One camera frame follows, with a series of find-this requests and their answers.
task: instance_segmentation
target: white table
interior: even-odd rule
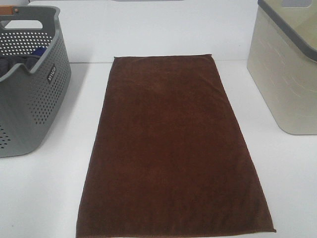
[[[255,2],[45,1],[32,5],[60,7],[71,61],[112,62],[113,56],[120,55],[213,53],[277,229],[276,234],[239,237],[313,238],[317,234],[317,136],[293,136],[279,129],[246,69]],[[64,14],[70,9],[71,15]],[[165,12],[162,19],[161,10]],[[81,20],[80,11],[86,11],[91,18]],[[181,24],[179,19],[171,18],[172,13],[182,21],[187,19],[187,13],[197,18]],[[144,16],[151,24],[158,21],[151,29],[152,34],[144,33],[150,30],[150,23],[142,20]],[[104,30],[94,33],[96,21],[101,21]],[[134,26],[133,30],[124,26],[125,21]],[[181,26],[182,29],[172,33],[173,27]],[[212,29],[217,29],[217,33],[213,35]],[[80,34],[78,37],[72,34],[76,31]],[[141,33],[145,37],[138,41]],[[127,36],[126,44],[121,36]],[[71,64],[72,78],[67,94],[42,145],[28,155],[0,159],[1,238],[75,237],[78,206],[110,68],[111,63]]]

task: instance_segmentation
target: beige storage bin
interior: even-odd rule
[[[248,69],[277,124],[291,134],[317,134],[317,0],[283,8],[260,0]]]

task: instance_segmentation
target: microfiber towel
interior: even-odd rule
[[[77,238],[255,232],[275,229],[211,55],[115,58]]]

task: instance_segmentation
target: perforated basket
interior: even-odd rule
[[[0,157],[36,149],[49,130],[66,93],[71,71],[58,20],[59,9],[48,6],[13,8],[7,20],[38,20],[42,29],[0,26],[0,55],[45,53],[31,70],[16,64],[0,77]]]

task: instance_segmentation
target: white surface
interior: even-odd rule
[[[213,7],[198,9],[193,2],[210,4]],[[107,5],[102,2],[104,8],[99,5],[100,7],[96,6],[94,9],[94,4],[83,1],[81,7],[85,7],[87,16],[95,20],[102,19],[101,23],[86,24],[81,15],[84,10],[76,14],[80,6],[76,2],[78,7],[68,17],[61,16],[61,23],[64,36],[68,38],[67,49],[71,59],[78,61],[98,59],[112,61],[112,57],[120,55],[120,52],[123,55],[132,55],[132,52],[136,55],[151,55],[155,52],[164,55],[175,51],[184,55],[200,53],[200,50],[204,51],[202,52],[204,54],[213,53],[215,58],[219,59],[234,59],[238,56],[241,56],[239,59],[246,59],[247,45],[251,42],[256,13],[255,2],[255,0],[189,0],[187,7],[191,8],[179,9],[179,11],[191,12],[191,15],[181,14],[177,8],[165,9],[166,17],[157,25],[153,25],[155,30],[152,31],[152,35],[142,31],[149,28],[150,24],[146,17],[144,22],[141,22],[139,14],[142,9],[152,9],[154,16],[151,16],[150,12],[145,12],[142,16],[147,15],[149,21],[153,23],[158,17],[158,10],[162,10],[159,3],[155,3],[156,8],[150,7],[150,3],[133,5],[131,2],[117,2]],[[65,6],[65,8],[59,6],[62,12],[71,9],[65,2],[60,1],[60,3]],[[105,10],[106,5],[112,6],[105,11],[107,16],[94,14]],[[178,19],[170,17],[172,12],[182,20],[184,18],[188,20],[181,24]],[[204,18],[208,21],[195,28],[194,23]],[[123,20],[127,20],[127,25],[135,26],[131,29],[130,35],[127,27],[117,29]],[[222,23],[222,28],[216,26],[219,21]],[[76,29],[82,24],[85,27]],[[105,28],[99,27],[98,33],[91,34],[96,31],[98,24]],[[118,34],[107,32],[110,25],[112,31],[117,30]],[[171,34],[172,26],[183,28]],[[190,33],[186,33],[185,30],[188,27],[198,33],[200,38],[195,35],[196,38],[191,39],[188,35]],[[71,32],[68,29],[71,28],[73,32],[78,33],[78,37],[70,36]],[[212,36],[210,33],[206,35],[205,30],[210,29],[217,31]],[[160,31],[163,36],[156,39],[157,32]],[[136,41],[141,32],[146,34],[146,38]],[[102,38],[99,38],[100,34],[106,37],[112,34],[112,37],[108,38],[112,42],[105,44]],[[114,38],[122,35],[129,37]],[[166,39],[170,37],[170,43],[160,42],[164,37]],[[154,39],[154,42],[147,42],[148,39]],[[242,44],[240,48],[236,47],[239,43]],[[276,234],[258,233],[238,237],[316,237],[317,136],[293,136],[278,128],[246,69],[246,60],[217,61],[216,64],[256,166],[277,229]],[[110,63],[72,64],[72,78],[68,92],[43,144],[31,154],[0,159],[0,238],[75,238],[78,206],[110,67]]]
[[[248,69],[284,131],[317,134],[317,62],[306,57],[261,8]]]
[[[277,233],[317,234],[317,136],[280,130],[246,69],[216,62],[256,166]],[[0,237],[75,238],[76,219],[111,64],[72,64],[65,100],[43,144],[0,159]]]
[[[78,206],[111,64],[72,64],[42,145],[0,158],[0,238],[74,238]]]
[[[61,9],[71,62],[206,53],[216,60],[246,60],[257,12],[256,0],[34,1],[30,5]]]

